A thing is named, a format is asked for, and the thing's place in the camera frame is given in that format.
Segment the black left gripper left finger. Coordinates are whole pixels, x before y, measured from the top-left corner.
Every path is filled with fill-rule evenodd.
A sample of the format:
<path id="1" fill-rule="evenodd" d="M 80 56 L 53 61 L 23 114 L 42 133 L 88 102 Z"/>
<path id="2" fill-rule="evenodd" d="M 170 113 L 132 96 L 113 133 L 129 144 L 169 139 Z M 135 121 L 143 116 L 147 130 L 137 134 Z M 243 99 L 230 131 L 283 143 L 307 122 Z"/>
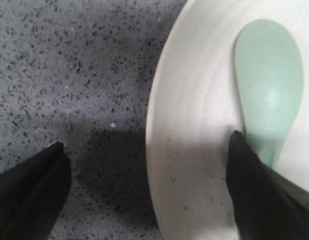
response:
<path id="1" fill-rule="evenodd" d="M 0 240 L 47 240 L 71 188 L 71 161 L 56 142 L 0 174 Z"/>

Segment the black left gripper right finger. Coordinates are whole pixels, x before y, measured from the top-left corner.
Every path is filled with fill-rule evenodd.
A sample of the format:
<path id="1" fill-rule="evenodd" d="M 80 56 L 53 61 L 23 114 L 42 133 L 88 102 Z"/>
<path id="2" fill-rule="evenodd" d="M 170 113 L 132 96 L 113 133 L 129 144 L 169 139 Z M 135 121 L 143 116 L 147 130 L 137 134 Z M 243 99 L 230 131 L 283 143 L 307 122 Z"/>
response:
<path id="1" fill-rule="evenodd" d="M 309 240 L 309 192 L 262 163 L 237 130 L 226 185 L 242 240 Z"/>

